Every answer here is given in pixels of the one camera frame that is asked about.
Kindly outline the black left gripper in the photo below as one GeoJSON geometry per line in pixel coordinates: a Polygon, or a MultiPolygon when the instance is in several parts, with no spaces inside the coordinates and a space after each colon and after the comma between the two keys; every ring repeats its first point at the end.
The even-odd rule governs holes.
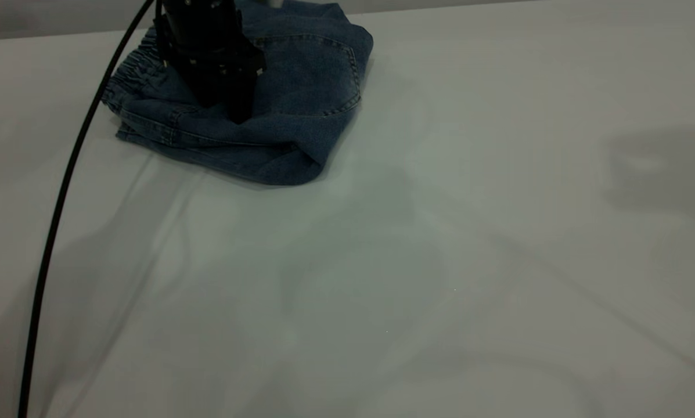
{"type": "Polygon", "coordinates": [[[234,124],[251,118],[266,61],[243,34],[243,16],[233,1],[157,1],[153,23],[161,61],[202,107],[225,101],[234,124]]]}

